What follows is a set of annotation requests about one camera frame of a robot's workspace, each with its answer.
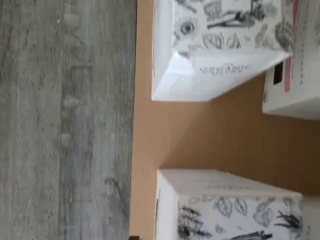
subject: sketch drawing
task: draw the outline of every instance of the sketch drawing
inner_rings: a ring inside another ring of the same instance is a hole
[[[207,21],[214,21],[220,17],[222,12],[222,0],[214,0],[203,7],[205,14],[207,15]]]
[[[227,18],[220,22],[215,22],[207,25],[208,29],[221,28],[250,28],[253,27],[256,21],[261,22],[265,18],[264,6],[261,0],[251,0],[251,8],[247,11],[228,10],[220,14],[220,18]]]
[[[256,207],[256,212],[260,213],[260,212],[264,211],[275,200],[276,200],[276,198],[274,196],[268,197],[265,201],[262,201],[261,203],[259,203],[259,205]]]
[[[274,211],[271,208],[267,208],[262,212],[255,212],[253,214],[255,222],[265,228],[269,226],[274,217]]]
[[[219,224],[215,225],[214,230],[217,234],[225,234],[227,231]]]
[[[198,34],[198,20],[194,17],[184,17],[179,19],[174,24],[173,30],[173,44],[172,47],[176,47],[182,40],[193,40]]]
[[[188,3],[188,0],[175,0],[180,6],[183,6],[185,9],[190,10],[194,14],[197,12],[197,10],[190,4]]]
[[[245,200],[236,198],[234,201],[234,208],[238,211],[238,213],[243,216],[247,216],[248,206]]]
[[[275,39],[280,47],[287,52],[293,49],[293,32],[294,28],[292,24],[286,22],[284,19],[275,26]]]
[[[224,47],[224,36],[216,33],[205,33],[202,35],[203,44],[207,49],[222,49]]]
[[[298,239],[302,235],[302,216],[296,212],[291,211],[289,214],[283,214],[281,211],[279,212],[279,216],[277,219],[281,219],[284,222],[276,223],[275,226],[287,228],[292,234],[294,234],[294,238]]]
[[[256,231],[244,235],[238,235],[230,239],[226,240],[267,240],[271,239],[273,237],[273,234],[265,234],[264,231]]]
[[[177,231],[180,239],[210,239],[213,235],[203,229],[203,224],[199,211],[187,206],[179,209]]]
[[[225,46],[227,49],[240,49],[241,48],[241,44],[240,44],[239,38],[236,33],[233,34],[232,36],[230,36],[226,40]]]
[[[213,209],[217,209],[222,215],[230,218],[233,210],[233,205],[230,199],[226,197],[219,197],[215,201]]]
[[[268,29],[267,24],[263,24],[261,26],[261,30],[258,32],[258,34],[255,36],[255,48],[258,48],[261,46],[262,42],[265,39],[265,35]]]

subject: vinyl plank floor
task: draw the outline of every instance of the vinyl plank floor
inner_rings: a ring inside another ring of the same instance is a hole
[[[0,239],[128,239],[134,0],[0,0]]]

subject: red stripe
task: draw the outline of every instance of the red stripe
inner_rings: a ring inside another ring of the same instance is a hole
[[[295,0],[293,4],[293,28],[296,26],[296,18],[299,7],[299,0]],[[290,91],[291,84],[291,57],[285,61],[285,82],[284,82],[284,92],[287,93]]]

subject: brown cardboard surface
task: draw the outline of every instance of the brown cardboard surface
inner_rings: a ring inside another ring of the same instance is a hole
[[[151,101],[154,0],[138,0],[130,234],[153,239],[158,168],[218,169],[320,194],[320,122],[262,113],[264,75],[211,102]]]

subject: white box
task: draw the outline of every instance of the white box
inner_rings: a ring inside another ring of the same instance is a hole
[[[320,197],[303,198],[303,239],[320,239]]]
[[[155,240],[302,239],[300,193],[217,170],[158,170],[155,216]]]
[[[292,54],[293,0],[155,0],[152,100],[208,101]]]
[[[320,0],[300,1],[294,55],[265,76],[262,111],[320,119]]]

